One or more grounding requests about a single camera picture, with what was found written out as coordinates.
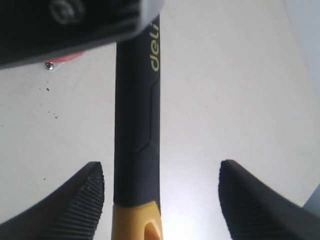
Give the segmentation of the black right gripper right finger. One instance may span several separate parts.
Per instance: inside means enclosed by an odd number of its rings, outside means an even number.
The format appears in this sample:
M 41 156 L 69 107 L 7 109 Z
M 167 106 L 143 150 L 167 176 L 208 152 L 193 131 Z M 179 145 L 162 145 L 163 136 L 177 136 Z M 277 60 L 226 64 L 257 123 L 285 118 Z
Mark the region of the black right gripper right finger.
M 218 197 L 233 240 L 318 240 L 320 218 L 281 196 L 234 160 L 220 164 Z

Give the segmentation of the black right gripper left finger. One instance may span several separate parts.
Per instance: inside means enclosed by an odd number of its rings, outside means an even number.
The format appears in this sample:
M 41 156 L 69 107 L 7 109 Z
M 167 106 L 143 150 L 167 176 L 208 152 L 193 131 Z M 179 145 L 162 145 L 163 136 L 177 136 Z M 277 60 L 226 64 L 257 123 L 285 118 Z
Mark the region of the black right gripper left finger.
M 92 240 L 104 205 L 104 174 L 92 161 L 46 198 L 1 223 L 2 240 Z

